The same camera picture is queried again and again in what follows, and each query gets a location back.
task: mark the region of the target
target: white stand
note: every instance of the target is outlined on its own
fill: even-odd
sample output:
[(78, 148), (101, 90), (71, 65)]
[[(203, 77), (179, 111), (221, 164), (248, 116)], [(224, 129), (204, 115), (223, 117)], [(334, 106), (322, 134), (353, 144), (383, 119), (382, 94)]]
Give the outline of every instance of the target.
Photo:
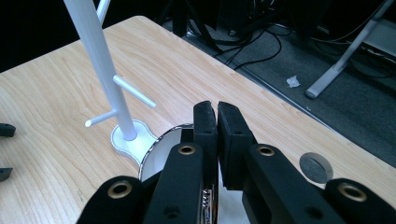
[(111, 143), (119, 153), (134, 158), (140, 165), (156, 137), (142, 121), (132, 120), (122, 88), (151, 107), (155, 103), (116, 75), (101, 25), (109, 1), (102, 1), (96, 11), (92, 0), (64, 0), (112, 108), (111, 111), (88, 120), (85, 125), (90, 127), (116, 117), (119, 125), (111, 134)]
[(361, 42), (370, 34), (370, 32), (376, 27), (379, 19), (388, 10), (390, 5), (392, 5), (393, 0), (385, 0), (379, 10), (374, 14), (374, 16), (367, 22), (363, 30), (355, 38), (346, 52), (341, 56), (338, 62), (333, 65), (326, 73), (324, 73), (306, 92), (305, 95), (311, 99), (317, 98), (323, 90), (332, 83), (332, 81), (340, 75), (340, 73), (347, 66), (347, 60), (352, 56), (355, 50), (359, 47)]

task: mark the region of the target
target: white pole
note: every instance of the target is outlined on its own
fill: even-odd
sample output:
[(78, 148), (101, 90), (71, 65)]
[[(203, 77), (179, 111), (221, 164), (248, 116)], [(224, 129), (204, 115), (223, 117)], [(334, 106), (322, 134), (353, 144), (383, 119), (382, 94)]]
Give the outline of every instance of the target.
[(127, 141), (134, 140), (137, 133), (122, 89), (113, 82), (113, 77), (117, 73), (93, 1), (64, 0), (64, 3), (91, 58), (93, 68), (105, 90), (107, 100), (110, 102), (112, 110), (117, 112), (116, 117), (123, 138)]
[(98, 9), (96, 10), (96, 14), (98, 15), (99, 22), (101, 25), (103, 25), (103, 21), (105, 20), (108, 5), (110, 5), (110, 0), (101, 0), (99, 2)]

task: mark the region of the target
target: black object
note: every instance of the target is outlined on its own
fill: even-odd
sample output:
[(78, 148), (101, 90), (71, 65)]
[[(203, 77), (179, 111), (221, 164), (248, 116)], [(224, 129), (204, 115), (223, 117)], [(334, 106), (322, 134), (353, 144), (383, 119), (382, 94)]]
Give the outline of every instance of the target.
[(108, 180), (78, 223), (216, 223), (203, 202), (207, 188), (217, 184), (214, 150), (224, 187), (243, 191), (250, 223), (396, 220), (395, 209), (362, 184), (344, 178), (329, 181), (325, 190), (309, 184), (279, 149), (256, 142), (236, 106), (219, 102), (218, 111), (216, 126), (210, 103), (196, 105), (193, 137), (184, 134), (172, 147), (163, 170), (143, 183), (128, 176)]
[[(10, 124), (0, 123), (0, 136), (13, 137), (16, 128)], [(0, 182), (9, 178), (12, 172), (12, 167), (0, 168)]]
[(296, 34), (310, 38), (325, 17), (332, 0), (288, 0), (287, 11)]
[(10, 124), (0, 123), (0, 136), (13, 137), (16, 128)]
[[(384, 0), (332, 0), (323, 17), (322, 26), (328, 30), (330, 39), (349, 37), (349, 35), (355, 38), (383, 2)], [(384, 18), (388, 18), (392, 13), (395, 15), (396, 10), (392, 11), (391, 7)]]
[(287, 0), (228, 0), (219, 11), (219, 26), (230, 35), (246, 35), (285, 17)]
[[(93, 0), (98, 6), (100, 0)], [(132, 16), (158, 16), (159, 0), (111, 1), (103, 28)], [(3, 1), (0, 72), (79, 40), (64, 1)]]
[(0, 182), (6, 180), (11, 175), (12, 168), (0, 168)]
[(187, 20), (192, 19), (201, 32), (202, 37), (212, 49), (221, 52), (201, 19), (202, 13), (198, 13), (190, 0), (170, 0), (163, 8), (161, 15), (156, 22), (163, 25), (168, 16), (172, 17), (173, 33), (184, 36), (187, 33)]

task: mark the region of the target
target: wooden table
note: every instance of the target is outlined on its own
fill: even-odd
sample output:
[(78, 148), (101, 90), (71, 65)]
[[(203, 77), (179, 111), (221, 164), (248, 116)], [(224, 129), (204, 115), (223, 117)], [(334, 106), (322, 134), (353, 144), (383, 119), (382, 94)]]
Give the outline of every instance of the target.
[[(278, 147), (299, 167), (305, 152), (327, 158), (334, 177), (361, 182), (396, 206), (396, 170), (143, 17), (105, 30), (119, 75), (153, 99), (152, 109), (126, 94), (134, 119), (160, 136), (192, 122), (209, 100), (238, 106), (260, 143)], [(114, 119), (84, 122), (109, 110), (81, 42), (0, 75), (0, 122), (17, 127), (0, 139), (0, 223), (75, 223), (102, 183), (137, 176), (138, 165), (111, 146)]]

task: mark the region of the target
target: gray carpet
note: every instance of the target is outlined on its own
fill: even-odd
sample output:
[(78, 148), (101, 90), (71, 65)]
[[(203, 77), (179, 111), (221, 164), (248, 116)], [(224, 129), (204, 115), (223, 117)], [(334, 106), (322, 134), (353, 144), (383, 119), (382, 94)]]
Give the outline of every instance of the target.
[[(303, 42), (290, 30), (277, 26), (269, 30), (279, 35), (282, 46), (279, 54), (269, 61), (246, 65), (237, 71), (396, 167), (396, 77), (371, 78), (361, 74), (354, 67), (366, 75), (377, 77), (386, 76), (387, 70), (370, 64), (370, 57), (357, 52), (351, 58), (354, 67), (350, 64), (317, 99), (309, 99), (304, 92), (339, 59), (340, 56), (333, 54), (344, 52), (347, 46), (317, 46), (313, 40)], [(214, 31), (209, 28), (209, 31), (214, 39), (233, 39), (221, 29)], [(190, 33), (183, 38), (206, 53), (216, 55), (199, 36)], [(235, 68), (240, 63), (270, 57), (278, 48), (276, 39), (263, 33), (228, 65)], [(227, 63), (236, 52), (234, 50), (216, 58)], [(293, 76), (297, 76), (301, 84), (299, 87), (289, 87), (287, 79)]]

